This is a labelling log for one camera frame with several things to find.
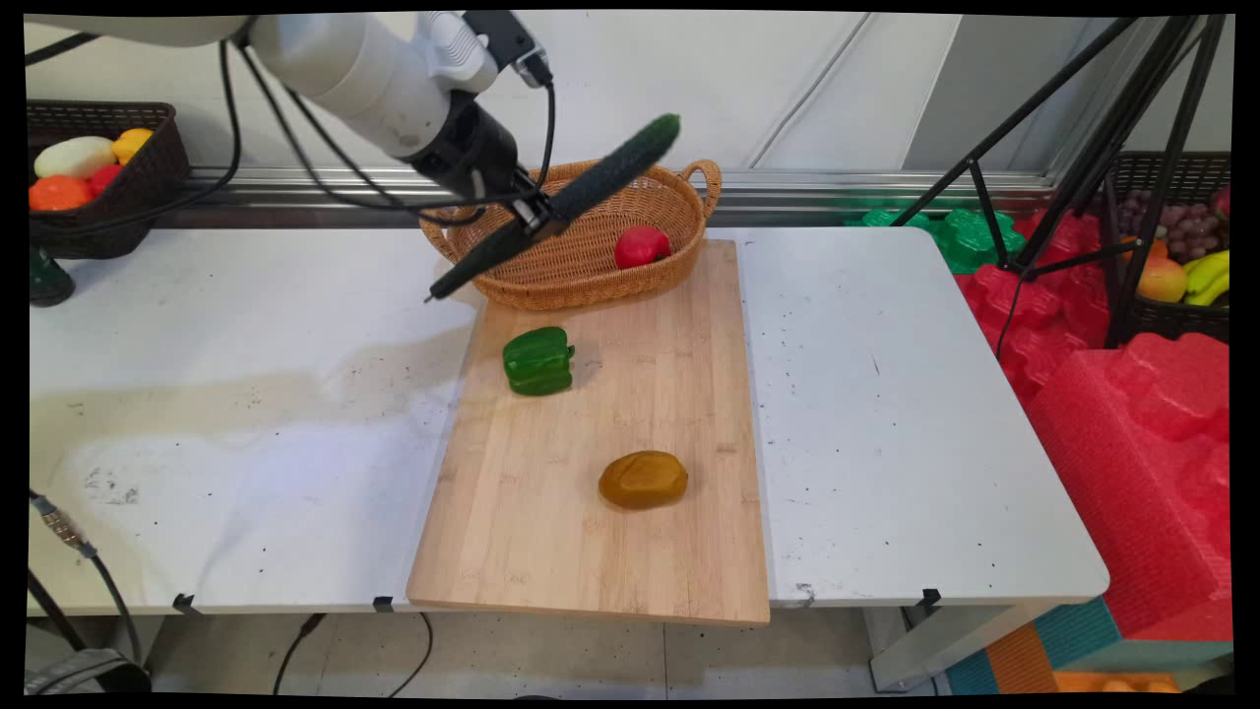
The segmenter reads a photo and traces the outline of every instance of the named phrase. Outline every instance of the dark brown basket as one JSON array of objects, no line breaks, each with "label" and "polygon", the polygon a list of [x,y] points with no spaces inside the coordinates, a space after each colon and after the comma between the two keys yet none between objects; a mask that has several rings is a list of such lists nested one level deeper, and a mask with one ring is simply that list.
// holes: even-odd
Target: dark brown basket
[{"label": "dark brown basket", "polygon": [[[1115,184],[1116,198],[1123,200],[1130,189],[1153,189],[1163,159],[1163,152],[1120,152],[1109,175],[1109,179]],[[1217,189],[1228,183],[1230,152],[1182,152],[1181,159],[1177,160],[1177,169],[1173,171],[1164,203],[1207,203]],[[1119,241],[1110,214],[1111,209],[1101,209],[1100,223],[1104,244]],[[1108,273],[1109,283],[1119,282],[1119,268],[1124,261],[1110,258],[1105,263],[1110,271]],[[1115,301],[1114,287],[1111,300]],[[1227,307],[1159,302],[1134,295],[1133,309],[1129,312],[1113,312],[1113,317],[1120,317],[1119,343],[1128,341],[1139,331],[1153,331],[1169,339],[1177,339],[1187,331],[1198,331],[1225,343],[1230,341],[1230,310]]]},{"label": "dark brown basket", "polygon": [[[117,140],[134,127],[154,133],[100,196],[77,209],[30,212],[30,218],[52,228],[77,228],[135,214],[174,199],[189,167],[175,127],[175,107],[169,103],[26,101],[29,184],[35,184],[35,157],[44,147],[81,135]],[[155,220],[86,235],[66,237],[40,229],[32,233],[30,242],[54,258],[113,258],[134,251]]]}]

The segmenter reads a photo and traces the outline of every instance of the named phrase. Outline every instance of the table leg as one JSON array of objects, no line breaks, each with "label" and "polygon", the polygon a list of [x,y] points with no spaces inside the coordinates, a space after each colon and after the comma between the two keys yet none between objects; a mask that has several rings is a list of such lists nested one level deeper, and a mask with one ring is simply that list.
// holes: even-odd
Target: table leg
[{"label": "table leg", "polygon": [[1058,606],[945,606],[871,659],[877,691],[908,691]]}]

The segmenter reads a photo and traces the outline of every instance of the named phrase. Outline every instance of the connector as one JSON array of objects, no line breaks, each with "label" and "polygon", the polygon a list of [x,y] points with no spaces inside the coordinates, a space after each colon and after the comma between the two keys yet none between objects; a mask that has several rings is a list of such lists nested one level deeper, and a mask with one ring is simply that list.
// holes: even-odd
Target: connector
[{"label": "connector", "polygon": [[78,552],[86,559],[96,557],[96,548],[92,547],[92,543],[89,543],[86,536],[83,536],[83,530],[74,524],[74,520],[67,513],[58,510],[57,506],[49,502],[44,496],[32,499],[30,502],[35,506],[35,510],[43,515],[44,524],[48,525],[48,529],[53,530],[57,539],[64,542],[66,547]]}]

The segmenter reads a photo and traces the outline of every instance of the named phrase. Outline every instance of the orange box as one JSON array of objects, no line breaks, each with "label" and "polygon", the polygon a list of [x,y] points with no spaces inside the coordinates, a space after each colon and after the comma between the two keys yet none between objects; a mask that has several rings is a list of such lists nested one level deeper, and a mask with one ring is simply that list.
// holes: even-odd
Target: orange box
[{"label": "orange box", "polygon": [[[1133,688],[1108,688],[1108,683],[1124,683]],[[1162,691],[1181,694],[1172,675],[1147,672],[1055,672],[1058,691]]]}]

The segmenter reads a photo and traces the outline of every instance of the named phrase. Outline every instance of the wicker basket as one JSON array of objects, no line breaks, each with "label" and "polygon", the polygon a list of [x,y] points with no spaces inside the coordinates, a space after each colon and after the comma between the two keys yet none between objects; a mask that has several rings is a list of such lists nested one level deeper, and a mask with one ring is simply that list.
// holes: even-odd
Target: wicker basket
[{"label": "wicker basket", "polygon": [[[591,160],[553,166],[547,175],[547,191],[554,194],[563,189],[593,164]],[[688,181],[696,170],[708,181],[703,201]],[[530,176],[537,179],[538,173]],[[472,283],[490,300],[523,310],[573,307],[670,287],[682,282],[696,266],[704,242],[704,223],[713,214],[721,193],[722,173],[711,160],[697,160],[680,174],[653,165],[629,186],[578,217],[564,233],[478,276]],[[464,207],[454,215],[462,218],[472,210]],[[512,218],[510,212],[496,204],[475,223],[451,227],[446,233],[430,222],[420,225],[428,241],[454,263]],[[612,261],[617,237],[639,224],[665,232],[673,254],[646,266],[619,269]]]},{"label": "wicker basket", "polygon": [[[146,127],[154,133],[100,196],[77,209],[30,212],[30,218],[68,229],[158,207],[175,198],[189,166],[175,127],[175,108],[169,103],[26,101],[28,184],[35,184],[35,157],[44,147],[81,135],[117,140],[122,131],[134,127]],[[30,242],[54,258],[113,258],[134,251],[155,220],[86,235],[42,230],[33,233]]]},{"label": "wicker basket", "polygon": [[[1163,161],[1163,152],[1120,152],[1108,175],[1115,184],[1118,199],[1123,200],[1130,189],[1153,188]],[[1164,203],[1210,201],[1217,189],[1228,184],[1230,167],[1230,152],[1182,152]],[[1101,209],[1100,217],[1102,243],[1119,242],[1115,224],[1110,219],[1110,209]],[[1109,285],[1115,286],[1119,282],[1121,263],[1119,258],[1105,262]],[[1226,307],[1159,302],[1134,295],[1133,309],[1129,312],[1115,312],[1113,316],[1121,317],[1118,343],[1128,341],[1139,331],[1153,331],[1169,339],[1177,339],[1187,331],[1197,331],[1225,343],[1230,341],[1230,310]]]}]

